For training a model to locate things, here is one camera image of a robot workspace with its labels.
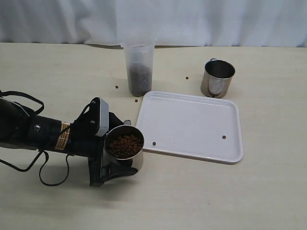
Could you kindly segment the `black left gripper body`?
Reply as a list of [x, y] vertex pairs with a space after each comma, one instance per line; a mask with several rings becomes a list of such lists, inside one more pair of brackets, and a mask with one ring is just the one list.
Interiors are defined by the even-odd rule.
[[102, 137], [95, 135], [99, 118], [99, 104], [95, 98], [72, 123], [70, 146], [72, 154], [88, 159], [90, 186], [100, 187], [104, 184], [102, 182], [102, 160], [107, 133]]

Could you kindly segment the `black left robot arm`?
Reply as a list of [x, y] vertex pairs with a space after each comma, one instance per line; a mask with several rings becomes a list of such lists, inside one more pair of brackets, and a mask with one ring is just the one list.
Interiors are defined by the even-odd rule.
[[45, 160], [49, 159], [48, 151], [85, 157], [90, 186], [99, 187], [140, 170], [142, 158], [121, 159], [106, 150], [108, 134], [123, 124], [99, 97], [92, 99], [73, 123], [43, 117], [18, 102], [0, 99], [1, 147], [37, 150]]

